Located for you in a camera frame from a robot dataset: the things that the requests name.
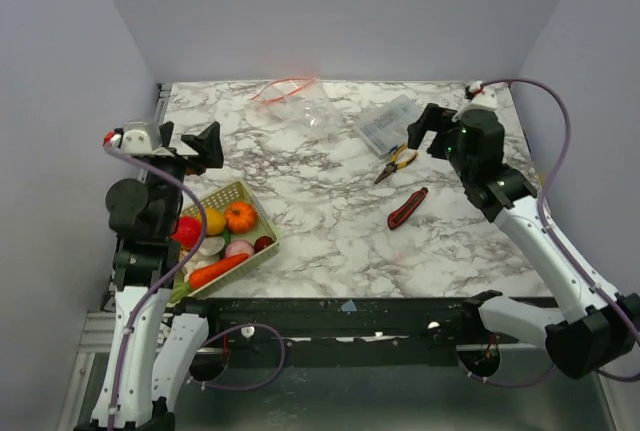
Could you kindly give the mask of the red bell pepper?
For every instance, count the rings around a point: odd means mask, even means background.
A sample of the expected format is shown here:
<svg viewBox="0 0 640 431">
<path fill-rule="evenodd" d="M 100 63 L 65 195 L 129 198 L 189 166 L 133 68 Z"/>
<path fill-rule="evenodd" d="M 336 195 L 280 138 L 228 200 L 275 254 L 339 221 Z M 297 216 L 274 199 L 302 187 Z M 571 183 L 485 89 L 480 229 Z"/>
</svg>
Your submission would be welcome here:
<svg viewBox="0 0 640 431">
<path fill-rule="evenodd" d="M 191 250 L 198 242 L 202 231 L 202 223 L 192 216 L 181 216 L 171 238 L 185 250 Z"/>
</svg>

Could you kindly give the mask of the clear zip top bag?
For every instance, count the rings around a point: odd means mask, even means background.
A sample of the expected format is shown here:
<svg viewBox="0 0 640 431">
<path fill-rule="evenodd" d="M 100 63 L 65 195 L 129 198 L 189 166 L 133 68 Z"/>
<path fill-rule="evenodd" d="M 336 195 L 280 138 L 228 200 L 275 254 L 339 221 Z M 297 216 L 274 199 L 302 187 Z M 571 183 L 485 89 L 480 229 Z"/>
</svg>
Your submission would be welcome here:
<svg viewBox="0 0 640 431">
<path fill-rule="evenodd" d="M 314 140 L 333 140 L 344 126 L 319 78 L 281 78 L 250 98 L 253 105 Z"/>
</svg>

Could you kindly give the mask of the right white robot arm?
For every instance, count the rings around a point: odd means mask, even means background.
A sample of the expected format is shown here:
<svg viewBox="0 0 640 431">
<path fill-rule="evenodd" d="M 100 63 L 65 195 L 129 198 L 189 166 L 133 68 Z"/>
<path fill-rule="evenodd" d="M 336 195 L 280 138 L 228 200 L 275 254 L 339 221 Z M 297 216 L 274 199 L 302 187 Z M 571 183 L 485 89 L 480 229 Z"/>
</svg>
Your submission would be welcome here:
<svg viewBox="0 0 640 431">
<path fill-rule="evenodd" d="M 428 153 L 446 160 L 469 202 L 506 234 L 551 291 L 556 308 L 539 308 L 498 291 L 464 304 L 460 330 L 480 343 L 504 334 L 547 352 L 555 367 L 579 379 L 629 353 L 639 321 L 639 297 L 624 296 L 603 279 L 554 225 L 534 185 L 504 161 L 505 131 L 495 113 L 463 114 L 428 104 L 410 124 L 408 145 L 416 149 L 427 132 Z"/>
</svg>

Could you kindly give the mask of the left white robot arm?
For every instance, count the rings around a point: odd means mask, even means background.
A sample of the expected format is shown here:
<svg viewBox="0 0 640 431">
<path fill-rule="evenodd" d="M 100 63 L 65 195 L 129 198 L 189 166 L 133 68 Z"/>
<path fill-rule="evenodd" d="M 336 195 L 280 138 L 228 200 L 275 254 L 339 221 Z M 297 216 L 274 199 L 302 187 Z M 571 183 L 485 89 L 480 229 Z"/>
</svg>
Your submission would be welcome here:
<svg viewBox="0 0 640 431">
<path fill-rule="evenodd" d="M 128 122 L 107 135 L 103 148 L 146 171 L 145 179 L 121 179 L 105 197 L 109 227 L 116 234 L 113 258 L 115 322 L 103 384 L 86 430 L 172 430 L 175 403 L 200 346 L 214 344 L 220 319 L 189 303 L 158 340 L 174 275 L 185 265 L 173 239 L 183 198 L 193 193 L 188 175 L 220 169 L 220 125 L 182 136 L 192 154 L 171 147 L 174 126 Z"/>
</svg>

